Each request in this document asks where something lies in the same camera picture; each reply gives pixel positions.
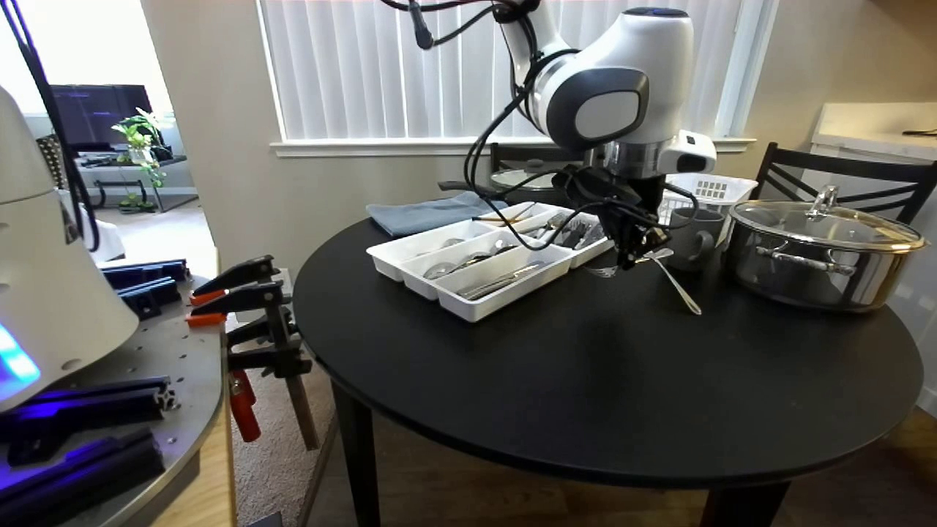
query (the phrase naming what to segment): wooden floor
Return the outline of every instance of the wooden floor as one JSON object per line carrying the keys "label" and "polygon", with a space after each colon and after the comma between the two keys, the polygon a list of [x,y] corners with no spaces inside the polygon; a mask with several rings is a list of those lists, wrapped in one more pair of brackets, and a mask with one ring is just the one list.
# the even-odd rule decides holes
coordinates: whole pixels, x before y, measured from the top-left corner
{"label": "wooden floor", "polygon": [[[374,419],[387,527],[692,527],[702,493],[572,484],[473,459]],[[340,439],[324,458],[309,527],[355,527]],[[914,412],[888,439],[790,485],[777,527],[933,527],[937,419]]]}
{"label": "wooden floor", "polygon": [[[217,253],[198,201],[165,215],[96,212],[96,216],[121,229],[129,260],[186,258],[194,275],[217,275]],[[225,462],[233,469],[233,485],[211,493],[233,496],[236,525],[242,527],[268,515],[280,515],[283,527],[296,527],[305,515],[320,450],[305,447],[283,381],[260,371],[248,371],[248,378],[257,395],[260,439],[242,443],[236,427],[225,434],[230,439],[233,459],[225,458]],[[329,378],[314,368],[302,381],[321,434],[334,411]],[[197,519],[169,515],[167,525],[194,525]]]}

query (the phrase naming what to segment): white tray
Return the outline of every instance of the white tray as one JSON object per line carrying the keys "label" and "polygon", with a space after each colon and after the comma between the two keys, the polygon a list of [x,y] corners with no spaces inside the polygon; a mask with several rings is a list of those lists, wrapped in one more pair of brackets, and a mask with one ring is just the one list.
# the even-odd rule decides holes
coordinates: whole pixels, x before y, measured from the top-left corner
{"label": "white tray", "polygon": [[[572,209],[558,204],[522,201],[500,212],[512,229],[497,215],[482,215],[369,247],[367,253],[374,273],[400,282],[428,302],[440,302],[443,310],[466,321],[479,321],[613,248],[594,215],[567,220],[572,215]],[[564,232],[544,247],[561,220],[567,220]],[[494,283],[500,286],[485,297],[466,294],[466,286],[485,289]]]}

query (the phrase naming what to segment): cable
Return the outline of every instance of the cable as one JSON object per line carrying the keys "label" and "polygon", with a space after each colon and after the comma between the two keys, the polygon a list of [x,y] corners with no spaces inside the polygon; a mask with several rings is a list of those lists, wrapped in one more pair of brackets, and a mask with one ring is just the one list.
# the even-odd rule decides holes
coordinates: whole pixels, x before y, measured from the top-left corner
{"label": "cable", "polygon": [[473,172],[476,172],[476,160],[479,160],[479,153],[485,146],[485,141],[491,137],[491,131],[522,106],[522,100],[526,96],[526,90],[516,95],[503,112],[485,127],[485,131],[476,134],[476,141],[468,146],[468,156],[463,160],[463,178],[466,184],[497,215],[497,220],[506,225],[506,232],[531,253],[542,253],[547,248],[561,232],[564,225],[579,216],[579,209],[574,215],[567,215],[555,232],[542,244],[542,247],[532,247],[523,239],[523,235],[500,215],[500,209],[473,184]]}
{"label": "cable", "polygon": [[539,40],[535,40],[535,32],[532,32],[532,26],[531,26],[531,17],[523,15],[523,17],[517,17],[517,26],[522,26],[522,32],[523,32],[523,37],[526,37],[526,51],[531,51],[531,61],[539,61]]}
{"label": "cable", "polygon": [[692,201],[695,201],[695,215],[699,212],[699,198],[697,198],[697,193],[692,193],[692,190],[681,190],[681,188],[675,188],[675,184],[667,184],[667,182],[665,182],[665,188],[667,188],[671,193],[678,193],[678,197],[692,198]]}
{"label": "cable", "polygon": [[516,190],[526,188],[531,182],[544,178],[544,175],[551,175],[551,172],[555,172],[555,169],[531,172],[526,178],[522,178],[517,184],[503,188],[503,190],[494,193],[494,197],[503,198],[506,193],[516,193]]}
{"label": "cable", "polygon": [[[389,8],[409,11],[409,2],[394,2],[394,0],[381,0]],[[421,2],[419,11],[443,11],[443,8],[457,8],[468,2],[485,2],[485,0],[451,0],[451,2]]]}
{"label": "cable", "polygon": [[428,29],[428,24],[421,20],[421,7],[415,0],[409,0],[409,17],[413,17],[413,36],[419,51],[430,51],[440,48],[457,36],[463,36],[468,26],[473,26],[479,17],[485,17],[491,11],[491,7],[479,8],[473,17],[468,17],[463,26],[457,26],[453,32],[447,32],[446,37],[434,37],[434,32]]}
{"label": "cable", "polygon": [[87,204],[87,232],[90,232],[90,248],[87,253],[96,253],[99,248],[99,232],[96,232],[96,220],[93,220],[93,209],[90,209],[90,197],[87,197],[87,188],[81,182],[81,172],[77,168],[77,156],[65,137],[65,127],[62,127],[62,115],[58,115],[58,106],[55,106],[55,96],[53,96],[53,89],[49,89],[49,78],[40,68],[40,58],[34,52],[34,43],[31,43],[31,36],[30,36],[30,26],[27,26],[27,17],[17,7],[17,0],[0,0],[0,8],[5,15],[5,24],[12,29],[12,36],[17,37],[17,48],[23,52],[23,61],[31,74],[31,81],[39,89],[39,96],[40,103],[46,106],[46,115],[53,121],[53,128],[58,134],[58,143],[62,143],[62,160],[65,160],[65,182],[66,182],[66,197],[69,197],[69,209],[74,209],[74,222],[77,222],[77,232],[78,237],[85,237],[85,222],[81,222],[81,201]]}

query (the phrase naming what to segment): chair back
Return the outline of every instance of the chair back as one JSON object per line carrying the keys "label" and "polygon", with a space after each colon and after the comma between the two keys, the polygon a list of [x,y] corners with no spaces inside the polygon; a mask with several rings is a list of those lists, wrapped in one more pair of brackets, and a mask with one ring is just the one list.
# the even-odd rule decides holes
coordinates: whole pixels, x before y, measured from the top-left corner
{"label": "chair back", "polygon": [[911,222],[937,184],[937,160],[891,163],[866,157],[832,157],[768,143],[753,198],[774,193],[794,201],[807,201],[825,184],[838,188],[838,204]]}

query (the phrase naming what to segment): stainless steel pot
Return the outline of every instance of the stainless steel pot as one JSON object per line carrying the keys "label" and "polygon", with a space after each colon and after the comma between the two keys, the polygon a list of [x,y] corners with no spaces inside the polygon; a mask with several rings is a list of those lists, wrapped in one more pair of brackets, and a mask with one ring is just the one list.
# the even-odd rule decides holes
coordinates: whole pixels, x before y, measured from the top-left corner
{"label": "stainless steel pot", "polygon": [[818,201],[731,209],[728,267],[760,297],[818,310],[876,310],[926,239],[891,220]]}

